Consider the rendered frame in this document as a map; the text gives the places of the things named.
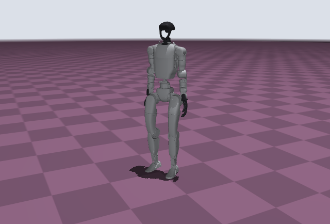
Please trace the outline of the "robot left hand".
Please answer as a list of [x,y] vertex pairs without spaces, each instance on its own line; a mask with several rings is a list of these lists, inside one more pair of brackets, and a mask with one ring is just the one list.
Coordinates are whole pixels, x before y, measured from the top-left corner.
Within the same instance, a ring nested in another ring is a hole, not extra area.
[[184,109],[183,109],[183,111],[182,112],[184,112],[184,114],[182,114],[182,116],[181,117],[184,117],[185,115],[186,115],[186,113],[187,113],[187,100],[188,99],[186,99],[186,95],[185,94],[182,94],[181,95],[181,100],[183,101],[183,104],[184,104]]

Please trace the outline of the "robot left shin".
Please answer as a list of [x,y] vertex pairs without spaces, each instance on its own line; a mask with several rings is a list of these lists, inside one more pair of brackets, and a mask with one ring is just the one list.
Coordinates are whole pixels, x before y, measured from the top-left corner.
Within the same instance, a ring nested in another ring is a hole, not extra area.
[[170,136],[169,138],[169,155],[171,157],[171,168],[176,169],[177,155],[179,150],[179,132],[176,137]]

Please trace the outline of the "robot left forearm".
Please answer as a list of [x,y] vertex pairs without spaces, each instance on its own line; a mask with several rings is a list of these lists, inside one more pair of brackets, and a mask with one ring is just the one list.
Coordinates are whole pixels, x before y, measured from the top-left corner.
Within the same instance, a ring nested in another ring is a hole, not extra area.
[[185,94],[186,95],[186,98],[187,98],[187,72],[186,72],[186,78],[183,78],[183,79],[180,79],[179,80],[179,89],[180,89],[180,98],[182,97],[182,94]]

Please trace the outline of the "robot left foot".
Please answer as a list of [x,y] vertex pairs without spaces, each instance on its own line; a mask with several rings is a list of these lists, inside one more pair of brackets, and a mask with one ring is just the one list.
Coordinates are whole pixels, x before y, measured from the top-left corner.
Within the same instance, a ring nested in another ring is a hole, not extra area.
[[172,179],[176,176],[176,173],[179,171],[178,166],[176,165],[176,169],[170,168],[169,172],[166,174],[166,179]]

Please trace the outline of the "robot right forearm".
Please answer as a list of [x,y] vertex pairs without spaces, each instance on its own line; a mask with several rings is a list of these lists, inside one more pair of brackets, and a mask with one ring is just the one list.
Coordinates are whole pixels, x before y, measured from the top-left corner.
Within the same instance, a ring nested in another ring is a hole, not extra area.
[[147,73],[147,78],[148,78],[147,89],[149,89],[149,94],[151,94],[151,93],[154,92],[154,79],[155,79],[155,76],[154,76],[154,74],[150,75],[150,74]]

